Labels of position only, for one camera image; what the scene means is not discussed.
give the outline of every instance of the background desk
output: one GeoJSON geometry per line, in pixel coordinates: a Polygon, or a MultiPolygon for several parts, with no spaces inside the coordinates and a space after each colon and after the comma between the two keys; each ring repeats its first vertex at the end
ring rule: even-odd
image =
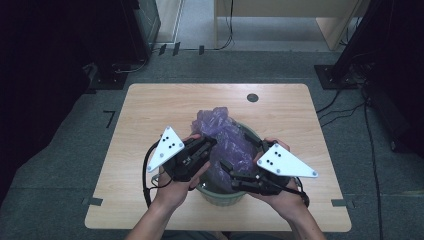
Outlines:
{"type": "MultiPolygon", "coordinates": [[[[323,231],[351,228],[333,165],[311,96],[302,84],[135,84],[128,91],[94,192],[101,206],[89,207],[88,228],[131,229],[147,210],[142,193],[142,165],[149,147],[167,125],[180,137],[190,134],[199,110],[225,106],[232,118],[261,137],[275,136],[319,174],[303,179],[309,207],[323,231]],[[252,103],[247,95],[255,93],[252,103]]],[[[248,195],[229,207],[208,203],[198,191],[188,194],[168,229],[287,231],[289,225],[264,202],[248,195]]]]}
{"type": "MultiPolygon", "coordinates": [[[[218,17],[229,17],[232,0],[214,0],[215,47],[218,17]]],[[[370,0],[234,0],[234,17],[314,17],[330,50],[336,50],[353,17],[363,16],[370,0]]]]}

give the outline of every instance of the human arm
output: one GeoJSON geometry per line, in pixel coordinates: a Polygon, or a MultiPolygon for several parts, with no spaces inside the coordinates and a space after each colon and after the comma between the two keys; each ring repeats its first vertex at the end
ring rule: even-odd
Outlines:
{"type": "MultiPolygon", "coordinates": [[[[193,135],[190,137],[199,138],[200,135],[193,135]]],[[[172,181],[168,186],[158,188],[156,197],[149,209],[128,234],[126,240],[160,239],[172,214],[186,199],[189,188],[196,187],[199,183],[200,175],[202,175],[209,166],[210,163],[206,162],[189,182],[172,181]]],[[[165,172],[160,175],[158,186],[164,186],[170,180],[169,175],[165,172]]]]}
{"type": "MultiPolygon", "coordinates": [[[[278,141],[278,144],[290,151],[290,147],[278,139],[265,138],[265,141],[278,141]]],[[[294,179],[290,180],[287,187],[298,190],[294,179]]],[[[281,191],[279,195],[273,196],[262,196],[254,193],[250,193],[250,195],[268,203],[282,218],[284,218],[289,223],[296,239],[325,239],[317,222],[299,195],[286,191],[281,191]]]]}

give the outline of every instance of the purple plastic bag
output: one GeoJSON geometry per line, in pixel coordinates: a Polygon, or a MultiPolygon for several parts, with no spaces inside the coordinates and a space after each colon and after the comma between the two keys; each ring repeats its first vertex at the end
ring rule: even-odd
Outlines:
{"type": "Polygon", "coordinates": [[[240,125],[228,116],[226,107],[210,110],[200,110],[197,120],[192,122],[193,133],[209,136],[217,140],[210,154],[211,167],[206,171],[209,182],[216,188],[227,193],[233,193],[231,179],[221,168],[220,160],[225,159],[233,165],[235,171],[252,172],[253,158],[257,149],[244,138],[240,125]]]}

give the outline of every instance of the wooden board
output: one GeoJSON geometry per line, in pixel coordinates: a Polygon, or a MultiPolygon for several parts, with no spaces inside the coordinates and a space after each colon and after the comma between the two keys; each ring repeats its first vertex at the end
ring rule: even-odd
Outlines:
{"type": "MultiPolygon", "coordinates": [[[[90,206],[85,224],[95,229],[131,229],[146,211],[142,193],[142,165],[148,148],[167,125],[184,138],[199,110],[227,107],[230,117],[259,136],[285,141],[291,151],[319,174],[303,179],[309,207],[323,231],[345,232],[351,222],[334,168],[303,84],[134,84],[129,88],[94,192],[101,206],[90,206]],[[247,100],[257,94],[259,101],[247,100]]],[[[168,229],[210,231],[287,231],[287,222],[267,204],[249,195],[229,207],[208,203],[198,191],[190,192],[174,213],[168,229]]]]}

